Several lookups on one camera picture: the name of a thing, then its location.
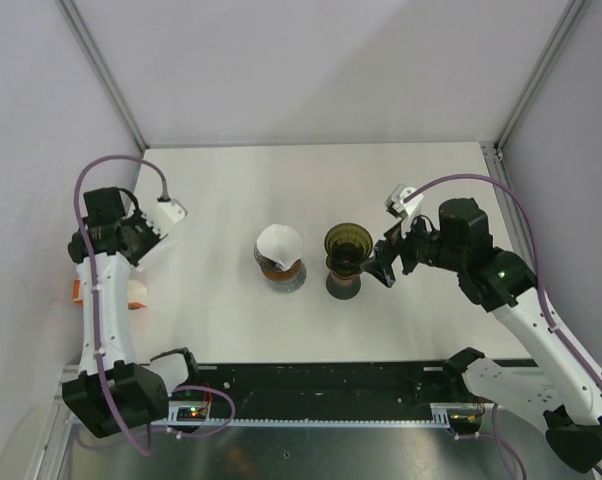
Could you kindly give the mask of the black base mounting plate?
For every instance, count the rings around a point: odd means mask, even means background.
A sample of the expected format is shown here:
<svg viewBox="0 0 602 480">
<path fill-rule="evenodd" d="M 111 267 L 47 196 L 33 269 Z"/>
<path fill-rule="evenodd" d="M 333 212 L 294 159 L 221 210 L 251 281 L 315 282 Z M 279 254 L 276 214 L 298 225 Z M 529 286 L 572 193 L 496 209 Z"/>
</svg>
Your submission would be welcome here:
<svg viewBox="0 0 602 480">
<path fill-rule="evenodd" d="M 435 404 L 485 413 L 442 361 L 205 365 L 199 384 L 228 395 L 237 419 L 425 420 Z"/>
</svg>

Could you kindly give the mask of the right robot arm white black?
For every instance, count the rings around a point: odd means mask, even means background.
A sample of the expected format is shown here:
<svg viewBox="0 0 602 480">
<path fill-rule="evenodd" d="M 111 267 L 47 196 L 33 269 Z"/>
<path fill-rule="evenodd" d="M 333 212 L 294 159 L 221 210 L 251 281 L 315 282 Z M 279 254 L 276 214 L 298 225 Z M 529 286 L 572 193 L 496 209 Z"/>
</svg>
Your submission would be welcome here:
<svg viewBox="0 0 602 480">
<path fill-rule="evenodd" d="M 422 202 L 420 195 L 407 199 L 402 193 L 386 200 L 397 222 L 376 243 L 366 271 L 386 287 L 396 281 L 395 260 L 404 274 L 419 264 L 455 273 L 466 298 L 517 338 L 549 383 L 531 382 L 466 348 L 448 360 L 453 369 L 442 376 L 444 393 L 454 401 L 473 394 L 501 405 L 541 432 L 567 466 L 593 470 L 602 460 L 602 385 L 583 366 L 592 356 L 564 323 L 551 320 L 527 264 L 494 245 L 488 216 L 474 199 L 443 202 L 437 228 L 422 215 Z"/>
</svg>

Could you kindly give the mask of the orange white box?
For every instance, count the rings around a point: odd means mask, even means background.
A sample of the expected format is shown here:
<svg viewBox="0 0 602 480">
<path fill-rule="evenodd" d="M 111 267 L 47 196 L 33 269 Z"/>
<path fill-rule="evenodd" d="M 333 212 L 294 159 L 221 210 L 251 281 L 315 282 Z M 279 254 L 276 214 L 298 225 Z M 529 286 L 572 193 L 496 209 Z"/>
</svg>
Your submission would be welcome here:
<svg viewBox="0 0 602 480">
<path fill-rule="evenodd" d="M 127 308 L 139 310 L 147 307 L 147 287 L 138 280 L 129 280 L 127 287 Z M 78 278 L 72 285 L 72 302 L 78 306 L 83 305 L 83 287 Z"/>
</svg>

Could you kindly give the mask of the clear glass carafe server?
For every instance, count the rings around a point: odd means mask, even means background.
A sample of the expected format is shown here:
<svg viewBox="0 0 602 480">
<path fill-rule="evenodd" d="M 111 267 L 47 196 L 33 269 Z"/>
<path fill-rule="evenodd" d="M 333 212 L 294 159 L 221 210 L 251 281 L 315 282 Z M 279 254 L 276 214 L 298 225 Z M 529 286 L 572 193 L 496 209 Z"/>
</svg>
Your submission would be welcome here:
<svg viewBox="0 0 602 480">
<path fill-rule="evenodd" d="M 299 290 L 305 283 L 307 271 L 305 264 L 300 262 L 298 266 L 286 271 L 287 277 L 281 280 L 269 279 L 270 287 L 279 293 L 293 293 Z"/>
</svg>

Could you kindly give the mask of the olive green dripper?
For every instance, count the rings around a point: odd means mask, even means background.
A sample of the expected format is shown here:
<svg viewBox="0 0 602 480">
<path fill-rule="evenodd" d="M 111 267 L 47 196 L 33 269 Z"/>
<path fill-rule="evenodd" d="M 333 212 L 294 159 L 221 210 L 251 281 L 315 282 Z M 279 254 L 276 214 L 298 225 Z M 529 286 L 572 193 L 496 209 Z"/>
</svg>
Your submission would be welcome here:
<svg viewBox="0 0 602 480">
<path fill-rule="evenodd" d="M 358 275 L 371 257 L 373 241 L 370 233 L 356 223 L 333 226 L 325 235 L 327 268 L 339 277 Z"/>
</svg>

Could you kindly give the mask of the right aluminium frame post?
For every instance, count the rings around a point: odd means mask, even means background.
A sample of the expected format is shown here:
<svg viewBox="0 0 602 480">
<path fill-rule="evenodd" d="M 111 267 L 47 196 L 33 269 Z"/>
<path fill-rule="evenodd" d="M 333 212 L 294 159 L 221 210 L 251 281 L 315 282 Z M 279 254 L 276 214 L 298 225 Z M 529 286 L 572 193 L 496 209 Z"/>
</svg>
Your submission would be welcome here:
<svg viewBox="0 0 602 480">
<path fill-rule="evenodd" d="M 494 141 L 496 151 L 502 151 L 510 141 L 590 5 L 589 0 L 567 3 Z"/>
</svg>

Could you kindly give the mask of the red black coffee dripper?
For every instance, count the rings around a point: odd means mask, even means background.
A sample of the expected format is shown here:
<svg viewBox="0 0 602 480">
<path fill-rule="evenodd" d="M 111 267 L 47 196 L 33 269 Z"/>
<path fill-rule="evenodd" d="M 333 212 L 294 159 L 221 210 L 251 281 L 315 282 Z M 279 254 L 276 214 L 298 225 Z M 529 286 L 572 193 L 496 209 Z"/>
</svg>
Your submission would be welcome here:
<svg viewBox="0 0 602 480">
<path fill-rule="evenodd" d="M 330 267 L 326 277 L 326 289 L 338 300 L 350 300 L 358 295 L 361 289 L 361 268 L 337 269 Z"/>
</svg>

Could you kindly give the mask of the left aluminium frame post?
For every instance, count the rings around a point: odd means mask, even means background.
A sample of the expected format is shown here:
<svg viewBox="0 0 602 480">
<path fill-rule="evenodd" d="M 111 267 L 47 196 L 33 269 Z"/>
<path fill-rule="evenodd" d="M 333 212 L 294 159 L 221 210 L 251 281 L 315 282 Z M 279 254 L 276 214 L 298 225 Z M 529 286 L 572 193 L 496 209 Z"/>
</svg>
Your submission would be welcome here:
<svg viewBox="0 0 602 480">
<path fill-rule="evenodd" d="M 140 153 L 143 153 L 147 149 L 148 144 L 108 67 L 87 22 L 80 12 L 77 3 L 72 0 L 56 0 L 55 4 L 77 41 L 79 48 L 84 54 L 125 131 L 131 138 L 136 149 Z"/>
</svg>

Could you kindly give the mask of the aluminium frame post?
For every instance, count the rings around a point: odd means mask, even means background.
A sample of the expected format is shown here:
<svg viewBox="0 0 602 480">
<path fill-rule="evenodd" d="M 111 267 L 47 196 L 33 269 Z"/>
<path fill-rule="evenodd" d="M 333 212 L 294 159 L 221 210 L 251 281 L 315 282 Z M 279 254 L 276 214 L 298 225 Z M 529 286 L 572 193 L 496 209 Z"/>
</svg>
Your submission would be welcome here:
<svg viewBox="0 0 602 480">
<path fill-rule="evenodd" d="M 136 149 L 140 153 L 143 153 L 147 149 L 148 144 L 108 67 L 87 22 L 80 12 L 77 3 L 72 0 L 56 0 L 55 4 L 77 41 L 79 48 L 84 54 L 125 131 L 131 138 Z"/>
<path fill-rule="evenodd" d="M 502 151 L 510 141 L 590 5 L 589 0 L 567 3 L 494 141 L 496 151 Z"/>
</svg>

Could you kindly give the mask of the clear glass dripper cone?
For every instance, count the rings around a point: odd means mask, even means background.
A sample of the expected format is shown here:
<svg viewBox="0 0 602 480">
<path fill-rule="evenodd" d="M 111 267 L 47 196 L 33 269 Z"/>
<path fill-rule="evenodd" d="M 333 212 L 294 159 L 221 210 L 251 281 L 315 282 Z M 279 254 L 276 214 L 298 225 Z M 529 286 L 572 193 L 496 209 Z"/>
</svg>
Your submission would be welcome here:
<svg viewBox="0 0 602 480">
<path fill-rule="evenodd" d="M 281 272 L 279 264 L 263 255 L 257 246 L 254 247 L 254 258 L 259 267 L 266 272 Z"/>
</svg>

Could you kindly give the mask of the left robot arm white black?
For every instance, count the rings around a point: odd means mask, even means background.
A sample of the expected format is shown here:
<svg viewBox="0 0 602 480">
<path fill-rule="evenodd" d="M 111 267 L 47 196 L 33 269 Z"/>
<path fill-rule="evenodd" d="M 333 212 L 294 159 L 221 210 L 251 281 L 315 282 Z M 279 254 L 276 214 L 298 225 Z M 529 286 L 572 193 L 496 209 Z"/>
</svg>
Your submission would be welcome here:
<svg viewBox="0 0 602 480">
<path fill-rule="evenodd" d="M 83 347 L 78 376 L 63 383 L 62 398 L 95 437 L 106 438 L 166 418 L 172 393 L 188 400 L 201 390 L 202 376 L 186 347 L 138 360 L 129 308 L 132 271 L 187 211 L 161 197 L 144 212 L 136 196 L 119 187 L 83 198 L 79 229 L 68 245 L 83 295 Z"/>
</svg>

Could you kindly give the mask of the white paper coffee filter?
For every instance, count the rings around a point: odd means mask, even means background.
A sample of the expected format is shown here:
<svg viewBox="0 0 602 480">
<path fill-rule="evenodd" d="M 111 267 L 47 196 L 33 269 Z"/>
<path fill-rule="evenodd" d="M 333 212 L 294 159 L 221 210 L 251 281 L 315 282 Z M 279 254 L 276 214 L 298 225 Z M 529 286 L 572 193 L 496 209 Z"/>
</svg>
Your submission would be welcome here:
<svg viewBox="0 0 602 480">
<path fill-rule="evenodd" d="M 292 228 L 272 224 L 257 237 L 258 252 L 273 261 L 282 271 L 287 271 L 302 258 L 302 239 Z"/>
</svg>

